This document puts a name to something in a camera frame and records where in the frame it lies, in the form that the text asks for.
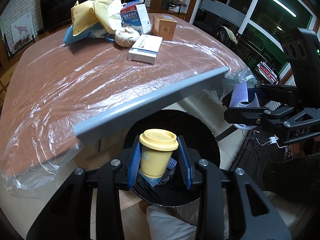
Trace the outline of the brown cardboard box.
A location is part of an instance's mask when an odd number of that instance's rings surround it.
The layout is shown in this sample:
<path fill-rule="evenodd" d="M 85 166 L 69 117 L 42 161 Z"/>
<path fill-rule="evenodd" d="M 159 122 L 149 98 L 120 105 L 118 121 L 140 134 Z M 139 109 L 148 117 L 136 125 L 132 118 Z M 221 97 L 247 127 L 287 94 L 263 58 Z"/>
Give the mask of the brown cardboard box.
<path fill-rule="evenodd" d="M 172 41 L 177 21 L 169 15 L 153 14 L 151 34 Z"/>

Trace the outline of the yellow padded envelope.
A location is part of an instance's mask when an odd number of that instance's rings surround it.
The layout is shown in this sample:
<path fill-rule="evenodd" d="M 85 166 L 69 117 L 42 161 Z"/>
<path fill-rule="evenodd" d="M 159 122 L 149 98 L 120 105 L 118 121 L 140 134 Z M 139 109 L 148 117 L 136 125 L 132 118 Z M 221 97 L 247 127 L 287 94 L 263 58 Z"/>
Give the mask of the yellow padded envelope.
<path fill-rule="evenodd" d="M 110 34 L 122 28 L 121 0 L 87 0 L 71 8 L 73 36 L 78 36 L 96 23 Z"/>

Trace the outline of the giraffe picture frame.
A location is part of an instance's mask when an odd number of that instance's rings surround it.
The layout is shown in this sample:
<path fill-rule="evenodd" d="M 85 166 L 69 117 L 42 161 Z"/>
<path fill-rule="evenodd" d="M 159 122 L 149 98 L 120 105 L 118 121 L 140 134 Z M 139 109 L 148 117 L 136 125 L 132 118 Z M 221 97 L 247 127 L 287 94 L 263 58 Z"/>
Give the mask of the giraffe picture frame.
<path fill-rule="evenodd" d="M 22 49 L 35 36 L 32 12 L 26 12 L 15 20 L 11 26 L 12 43 L 9 50 L 12 54 Z"/>

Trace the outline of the blue white medicine carton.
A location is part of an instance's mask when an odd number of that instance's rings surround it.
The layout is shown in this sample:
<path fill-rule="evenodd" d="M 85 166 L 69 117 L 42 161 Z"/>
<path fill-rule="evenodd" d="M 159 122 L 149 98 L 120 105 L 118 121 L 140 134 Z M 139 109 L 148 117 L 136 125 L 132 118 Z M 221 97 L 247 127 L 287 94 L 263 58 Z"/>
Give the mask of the blue white medicine carton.
<path fill-rule="evenodd" d="M 121 9 L 120 15 L 124 27 L 131 27 L 139 34 L 148 34 L 151 31 L 151 22 L 144 0 L 126 3 Z"/>

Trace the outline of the purple plastic basket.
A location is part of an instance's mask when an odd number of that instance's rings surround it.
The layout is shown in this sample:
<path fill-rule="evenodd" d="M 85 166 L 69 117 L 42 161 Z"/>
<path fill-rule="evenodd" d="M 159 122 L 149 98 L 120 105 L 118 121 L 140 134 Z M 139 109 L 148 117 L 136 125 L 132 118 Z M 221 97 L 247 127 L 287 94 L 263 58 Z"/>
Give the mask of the purple plastic basket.
<path fill-rule="evenodd" d="M 255 93 L 253 99 L 249 99 L 247 83 L 245 82 L 237 84 L 236 87 L 233 89 L 229 106 L 235 108 L 260 107 L 258 97 Z"/>

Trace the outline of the yellow lidded cup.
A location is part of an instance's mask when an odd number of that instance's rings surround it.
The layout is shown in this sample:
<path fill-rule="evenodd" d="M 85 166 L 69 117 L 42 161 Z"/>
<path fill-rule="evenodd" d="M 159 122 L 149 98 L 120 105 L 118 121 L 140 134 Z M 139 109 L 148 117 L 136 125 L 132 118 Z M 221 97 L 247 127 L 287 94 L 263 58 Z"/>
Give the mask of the yellow lidded cup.
<path fill-rule="evenodd" d="M 177 136 L 164 129 L 147 129 L 139 136 L 142 147 L 140 169 L 149 178 L 161 178 L 172 153 L 178 149 Z"/>

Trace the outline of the blue plastic bag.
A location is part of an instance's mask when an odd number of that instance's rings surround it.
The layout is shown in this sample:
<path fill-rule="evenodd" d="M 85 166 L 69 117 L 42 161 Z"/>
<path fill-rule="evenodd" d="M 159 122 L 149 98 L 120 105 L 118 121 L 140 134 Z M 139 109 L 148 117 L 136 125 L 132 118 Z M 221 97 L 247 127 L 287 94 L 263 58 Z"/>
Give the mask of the blue plastic bag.
<path fill-rule="evenodd" d="M 63 42 L 66 46 L 68 46 L 73 44 L 74 42 L 84 40 L 86 38 L 104 38 L 108 42 L 115 42 L 114 35 L 109 34 L 99 22 L 92 25 L 91 27 L 89 27 L 88 29 L 84 30 L 82 33 L 76 36 L 73 35 L 73 25 L 71 25 L 68 28 L 67 33 L 65 34 Z"/>

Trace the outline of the white flat medicine box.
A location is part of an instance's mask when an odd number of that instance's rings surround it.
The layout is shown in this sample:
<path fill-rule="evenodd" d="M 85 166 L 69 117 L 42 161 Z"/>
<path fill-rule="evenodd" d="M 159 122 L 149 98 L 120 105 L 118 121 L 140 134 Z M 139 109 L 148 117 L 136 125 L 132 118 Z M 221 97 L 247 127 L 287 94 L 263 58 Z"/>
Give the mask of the white flat medicine box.
<path fill-rule="evenodd" d="M 128 60 L 155 64 L 162 41 L 159 36 L 140 35 L 128 52 Z"/>

